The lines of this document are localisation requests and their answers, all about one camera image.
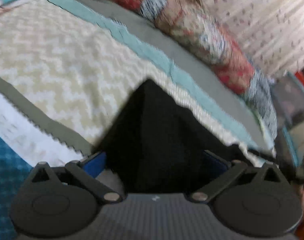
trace bed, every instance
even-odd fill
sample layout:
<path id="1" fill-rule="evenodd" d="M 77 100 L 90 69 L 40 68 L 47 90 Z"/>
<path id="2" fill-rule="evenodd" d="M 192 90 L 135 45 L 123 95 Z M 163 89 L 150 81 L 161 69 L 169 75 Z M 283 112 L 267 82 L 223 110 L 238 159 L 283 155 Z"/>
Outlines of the bed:
<path id="1" fill-rule="evenodd" d="M 0 11 L 0 145 L 8 151 L 0 151 L 8 171 L 0 185 L 13 185 L 2 212 L 37 162 L 61 166 L 91 155 L 147 78 L 255 166 L 263 160 L 247 149 L 273 148 L 241 98 L 150 21 L 107 0 L 19 1 Z M 0 227 L 10 227 L 8 219 Z M 12 234 L 0 230 L 0 239 Z"/>

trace white patterned fabric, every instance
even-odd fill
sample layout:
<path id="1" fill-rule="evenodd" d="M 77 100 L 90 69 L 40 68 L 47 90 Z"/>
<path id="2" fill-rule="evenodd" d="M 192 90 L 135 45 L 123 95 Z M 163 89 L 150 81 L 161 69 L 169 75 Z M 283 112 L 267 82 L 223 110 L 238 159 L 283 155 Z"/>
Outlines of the white patterned fabric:
<path id="1" fill-rule="evenodd" d="M 186 90 L 115 41 L 108 30 L 47 0 L 34 0 L 0 15 L 0 29 L 0 77 L 88 142 L 104 135 L 129 94 L 150 77 L 221 141 L 240 143 L 248 156 L 246 145 Z M 257 158 L 249 159 L 258 165 Z"/>
<path id="2" fill-rule="evenodd" d="M 61 144 L 39 130 L 0 94 L 0 137 L 24 161 L 34 167 L 45 161 L 50 166 L 64 166 L 72 160 L 81 160 L 81 153 Z"/>

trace gray fabric trim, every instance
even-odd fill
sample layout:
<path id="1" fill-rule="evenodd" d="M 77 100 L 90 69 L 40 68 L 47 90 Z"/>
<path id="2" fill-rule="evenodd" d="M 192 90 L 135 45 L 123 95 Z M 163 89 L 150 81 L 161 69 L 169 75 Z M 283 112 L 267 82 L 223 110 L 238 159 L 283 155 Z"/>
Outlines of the gray fabric trim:
<path id="1" fill-rule="evenodd" d="M 66 143 L 68 147 L 81 151 L 84 156 L 91 154 L 92 145 L 81 135 L 61 123 L 50 119 L 2 78 L 0 78 L 0 93 L 42 131 L 57 138 L 60 142 Z"/>

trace teal fabric trim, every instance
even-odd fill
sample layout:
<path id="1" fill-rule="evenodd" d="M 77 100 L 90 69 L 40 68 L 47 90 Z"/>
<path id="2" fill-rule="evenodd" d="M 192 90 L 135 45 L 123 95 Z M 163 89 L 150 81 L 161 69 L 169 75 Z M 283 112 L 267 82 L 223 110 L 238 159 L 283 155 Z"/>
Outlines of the teal fabric trim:
<path id="1" fill-rule="evenodd" d="M 130 34 L 124 25 L 105 18 L 75 0 L 48 1 L 87 22 L 97 24 L 101 28 L 109 29 L 115 40 L 128 46 L 139 57 L 153 62 L 157 68 L 164 71 L 166 75 L 172 79 L 174 84 L 187 90 L 191 97 L 193 97 L 206 112 L 219 121 L 226 130 L 231 131 L 235 137 L 246 143 L 248 147 L 258 148 L 245 127 L 225 113 L 217 103 L 194 82 L 188 73 L 178 68 L 173 60 L 169 59 L 161 50 L 156 49 L 150 44 L 141 42 L 136 36 Z"/>
<path id="2" fill-rule="evenodd" d="M 297 79 L 297 77 L 292 74 L 291 72 L 288 72 L 288 76 L 292 78 L 294 83 L 300 88 L 300 90 L 304 93 L 304 85 Z"/>
<path id="3" fill-rule="evenodd" d="M 283 133 L 283 136 L 286 139 L 287 145 L 289 147 L 289 151 L 290 151 L 293 163 L 294 163 L 295 167 L 298 167 L 299 166 L 299 160 L 298 160 L 298 157 L 297 157 L 297 153 L 296 153 L 296 150 L 293 146 L 291 136 L 290 136 L 290 134 L 289 134 L 289 132 L 288 132 L 288 130 L 285 126 L 282 127 L 282 133 Z"/>

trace black fabric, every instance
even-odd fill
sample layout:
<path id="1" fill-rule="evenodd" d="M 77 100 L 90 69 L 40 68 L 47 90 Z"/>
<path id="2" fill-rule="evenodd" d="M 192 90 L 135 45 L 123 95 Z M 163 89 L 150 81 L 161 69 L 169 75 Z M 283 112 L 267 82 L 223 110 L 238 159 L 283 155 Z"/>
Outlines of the black fabric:
<path id="1" fill-rule="evenodd" d="M 225 146 L 192 112 L 152 80 L 131 95 L 96 151 L 107 155 L 128 192 L 191 192 L 205 185 L 204 150 L 249 165 L 237 145 Z"/>

